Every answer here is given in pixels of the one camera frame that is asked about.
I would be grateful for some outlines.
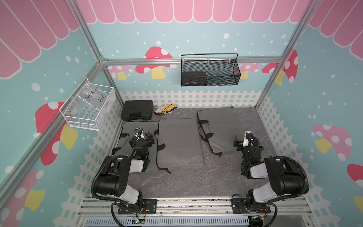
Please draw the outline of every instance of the cable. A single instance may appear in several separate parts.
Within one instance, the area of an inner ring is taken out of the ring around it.
[[[119,221],[117,220],[117,218],[116,218],[116,216],[115,216],[115,212],[114,212],[114,210],[113,210],[113,206],[114,206],[114,205],[118,206],[118,204],[117,204],[117,203],[112,203],[112,204],[111,204],[111,215],[112,215],[113,219],[115,220],[115,222],[116,222],[116,224],[117,224],[118,226],[120,226],[120,227],[126,227],[126,226],[122,225],[121,223],[119,223]]]
[[[272,216],[271,220],[264,227],[269,227],[273,223],[273,221],[275,220],[275,218],[277,216],[277,206],[274,203],[268,203],[268,204],[273,205],[275,207],[275,211],[273,213],[273,216]]]

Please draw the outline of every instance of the yellow mushroom stem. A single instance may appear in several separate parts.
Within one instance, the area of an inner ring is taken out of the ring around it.
[[[119,72],[119,73],[117,74],[117,78],[118,78],[119,80],[126,80],[126,79],[127,79],[127,76],[125,75],[125,73],[124,73],[124,72]]]
[[[248,78],[248,71],[241,72],[240,80],[244,80]]]
[[[165,73],[163,71],[163,67],[162,66],[155,67],[151,71],[152,71],[152,76],[151,76],[152,79],[154,79],[154,80],[160,80],[160,79],[164,79],[165,78]]]
[[[284,71],[281,71],[278,74],[276,81],[275,81],[277,85],[280,85],[280,86],[282,85],[282,79],[284,78],[285,75],[286,75],[286,73]]]

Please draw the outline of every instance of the black carrying case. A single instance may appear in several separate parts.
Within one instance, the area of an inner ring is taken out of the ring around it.
[[[141,119],[143,121],[151,120],[153,113],[152,100],[132,100],[126,101],[121,113],[121,119],[124,121],[133,121]]]

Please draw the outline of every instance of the white polka dot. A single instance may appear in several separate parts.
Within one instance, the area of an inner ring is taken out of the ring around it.
[[[5,173],[9,173],[13,170],[14,166],[8,166],[5,168]]]
[[[55,154],[58,154],[58,150],[59,150],[59,144],[60,144],[60,141],[57,141],[53,144],[52,146],[52,152],[55,153]]]
[[[164,50],[164,49],[161,49],[160,52],[161,52],[162,55],[167,55],[168,54],[168,52],[166,50]]]
[[[40,178],[42,178],[43,174],[44,174],[44,171],[43,170],[39,170],[37,172],[37,174],[35,174],[35,177],[39,180]]]
[[[345,144],[348,146],[352,146],[352,139],[351,138],[346,138],[345,139]]]
[[[321,131],[317,131],[315,134],[317,134],[320,137],[323,137],[323,133]]]
[[[25,195],[25,193],[26,193],[26,189],[25,188],[23,188],[23,187],[22,188],[19,188],[15,192],[15,197],[16,198],[21,198],[21,197],[23,197]]]
[[[4,208],[0,212],[1,214],[1,221],[3,222],[10,214],[10,210],[8,208]]]
[[[338,154],[338,157],[339,157],[339,159],[340,160],[342,160],[342,161],[345,161],[345,155],[344,154],[342,154],[342,153],[340,153],[340,154]]]
[[[329,130],[329,129],[331,129],[331,126],[330,126],[330,125],[323,125],[323,128],[324,128],[325,130]]]
[[[288,69],[290,67],[290,61],[286,62],[285,69]]]
[[[37,83],[32,84],[32,89],[36,92],[40,91],[40,85]]]
[[[334,136],[332,136],[332,137],[331,137],[331,141],[332,141],[333,143],[338,143],[338,142],[339,142],[339,137],[338,137],[338,136],[336,136],[336,135],[334,135]]]

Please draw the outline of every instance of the aluminum frame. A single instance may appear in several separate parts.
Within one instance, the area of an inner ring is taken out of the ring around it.
[[[273,83],[277,79],[278,75],[280,74],[281,70],[285,66],[286,62],[288,61],[290,55],[292,54],[297,42],[300,40],[302,34],[306,30],[309,25],[311,18],[313,17],[316,9],[319,7],[322,0],[310,0],[309,4],[307,5],[305,12],[301,18],[301,21],[296,26],[293,35],[291,36],[288,45],[283,53],[283,59],[278,65],[276,66],[274,72],[272,73],[270,79],[268,80],[260,98],[257,101],[256,108],[258,109],[269,91],[271,90]]]
[[[96,63],[87,74],[89,81],[93,81],[102,68],[102,62]],[[3,209],[12,194],[19,187],[20,183],[24,180],[27,173],[39,159],[40,155],[58,132],[64,121],[65,120],[62,114],[57,112],[48,126],[43,130],[43,132],[38,136],[30,148],[25,152],[23,157],[18,161],[13,171],[3,181],[0,188],[0,210]]]

